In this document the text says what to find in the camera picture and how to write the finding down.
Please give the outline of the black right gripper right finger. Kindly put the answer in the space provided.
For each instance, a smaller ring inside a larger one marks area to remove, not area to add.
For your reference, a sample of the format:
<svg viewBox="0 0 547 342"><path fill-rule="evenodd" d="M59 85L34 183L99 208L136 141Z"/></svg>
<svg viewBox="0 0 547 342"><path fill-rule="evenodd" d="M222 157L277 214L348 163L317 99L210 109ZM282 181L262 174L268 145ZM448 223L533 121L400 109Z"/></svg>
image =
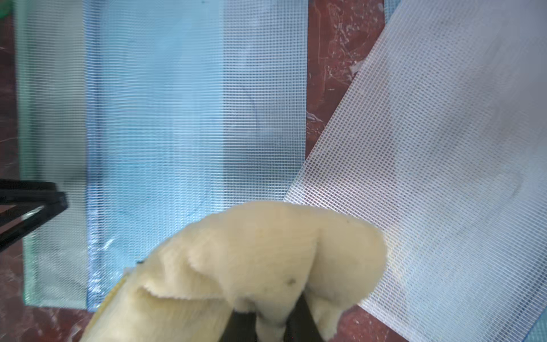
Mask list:
<svg viewBox="0 0 547 342"><path fill-rule="evenodd" d="M324 342L304 294L299 297L296 306L289 315L283 340L285 342Z"/></svg>

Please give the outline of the cream wiping cloth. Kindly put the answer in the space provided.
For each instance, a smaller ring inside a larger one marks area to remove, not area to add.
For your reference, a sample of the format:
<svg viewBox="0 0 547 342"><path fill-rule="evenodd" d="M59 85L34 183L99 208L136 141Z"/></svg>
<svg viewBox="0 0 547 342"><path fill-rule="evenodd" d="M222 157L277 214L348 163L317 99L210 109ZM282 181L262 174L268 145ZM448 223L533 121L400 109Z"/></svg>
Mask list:
<svg viewBox="0 0 547 342"><path fill-rule="evenodd" d="M299 299L324 340L387 268L374 225L329 209L248 202L183 228L105 298L84 341L218 341L233 313L281 341Z"/></svg>

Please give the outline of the light blue mesh document bag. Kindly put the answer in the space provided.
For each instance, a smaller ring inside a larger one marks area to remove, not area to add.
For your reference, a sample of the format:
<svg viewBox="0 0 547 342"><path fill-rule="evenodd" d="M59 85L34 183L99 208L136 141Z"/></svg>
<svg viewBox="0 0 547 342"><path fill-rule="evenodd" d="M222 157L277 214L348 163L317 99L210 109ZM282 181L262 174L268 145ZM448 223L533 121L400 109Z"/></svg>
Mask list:
<svg viewBox="0 0 547 342"><path fill-rule="evenodd" d="M87 307L305 159L306 1L85 1Z"/></svg>

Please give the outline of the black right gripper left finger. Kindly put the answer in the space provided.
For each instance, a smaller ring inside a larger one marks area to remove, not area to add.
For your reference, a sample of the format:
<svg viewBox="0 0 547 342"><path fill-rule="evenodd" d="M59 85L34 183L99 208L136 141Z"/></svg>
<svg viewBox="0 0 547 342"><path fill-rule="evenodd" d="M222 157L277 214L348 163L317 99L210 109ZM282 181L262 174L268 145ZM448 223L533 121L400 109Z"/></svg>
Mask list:
<svg viewBox="0 0 547 342"><path fill-rule="evenodd" d="M256 342L256 314L233 311L219 342Z"/></svg>

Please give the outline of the white blue-edged mesh document bag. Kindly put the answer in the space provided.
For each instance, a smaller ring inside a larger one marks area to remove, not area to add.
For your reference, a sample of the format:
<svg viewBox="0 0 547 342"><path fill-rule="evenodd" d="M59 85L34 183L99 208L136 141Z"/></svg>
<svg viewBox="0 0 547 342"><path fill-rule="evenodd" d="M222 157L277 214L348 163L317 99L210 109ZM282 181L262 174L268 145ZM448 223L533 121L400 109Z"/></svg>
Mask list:
<svg viewBox="0 0 547 342"><path fill-rule="evenodd" d="M383 230L363 308L409 341L522 341L546 308L546 3L402 1L286 200Z"/></svg>

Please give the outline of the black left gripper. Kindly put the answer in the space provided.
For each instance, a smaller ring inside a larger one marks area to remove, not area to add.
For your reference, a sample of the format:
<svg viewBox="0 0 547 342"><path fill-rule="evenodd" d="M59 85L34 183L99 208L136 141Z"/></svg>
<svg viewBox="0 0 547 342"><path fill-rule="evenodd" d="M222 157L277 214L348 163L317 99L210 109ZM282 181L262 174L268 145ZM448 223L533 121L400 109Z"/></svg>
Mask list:
<svg viewBox="0 0 547 342"><path fill-rule="evenodd" d="M15 225L1 233L5 251L68 209L68 199L52 182L1 180L1 226Z"/></svg>

